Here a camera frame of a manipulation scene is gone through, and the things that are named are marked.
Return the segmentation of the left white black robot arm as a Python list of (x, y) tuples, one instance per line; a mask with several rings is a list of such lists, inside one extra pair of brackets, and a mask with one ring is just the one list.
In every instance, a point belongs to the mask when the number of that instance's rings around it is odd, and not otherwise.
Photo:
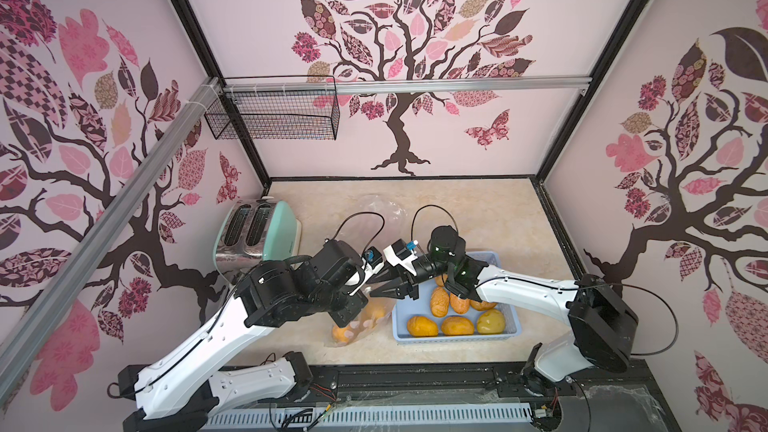
[(358, 253), (329, 240), (314, 256), (262, 261), (236, 284), (220, 311), (157, 362), (124, 368), (122, 398), (136, 409), (126, 431), (198, 431), (208, 418), (253, 402), (303, 398), (313, 381), (306, 359), (288, 352), (271, 363), (237, 370), (228, 363), (284, 324), (327, 313), (346, 326), (367, 305), (363, 287), (386, 266), (391, 251)]

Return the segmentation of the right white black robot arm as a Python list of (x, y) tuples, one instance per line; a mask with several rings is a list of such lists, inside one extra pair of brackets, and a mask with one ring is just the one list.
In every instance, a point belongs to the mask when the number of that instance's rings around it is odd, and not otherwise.
[(624, 373), (639, 355), (633, 349), (637, 314), (619, 285), (598, 276), (555, 280), (506, 271), (469, 256), (451, 226), (435, 228), (425, 251), (398, 240), (383, 250), (367, 248), (362, 260), (375, 297), (416, 298), (420, 284), (442, 277), (461, 299), (511, 305), (567, 325), (557, 339), (535, 345), (522, 366), (519, 381), (532, 395), (551, 395), (557, 384), (590, 368)]

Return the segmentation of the clear zipper bag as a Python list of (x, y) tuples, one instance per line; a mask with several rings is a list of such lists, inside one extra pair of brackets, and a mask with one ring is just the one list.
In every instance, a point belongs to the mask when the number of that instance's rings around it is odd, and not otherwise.
[[(401, 238), (407, 219), (406, 210), (391, 197), (368, 194), (359, 198), (349, 219), (344, 220), (341, 231), (335, 236), (363, 254), (363, 271), (375, 267), (375, 258), (367, 258), (371, 247), (383, 253), (384, 248)], [(372, 298), (373, 284), (367, 281), (360, 286), (359, 276), (352, 277), (355, 292), (362, 292), (367, 304), (344, 327), (331, 321), (325, 344), (330, 347), (346, 347), (377, 332), (390, 322), (394, 300)]]

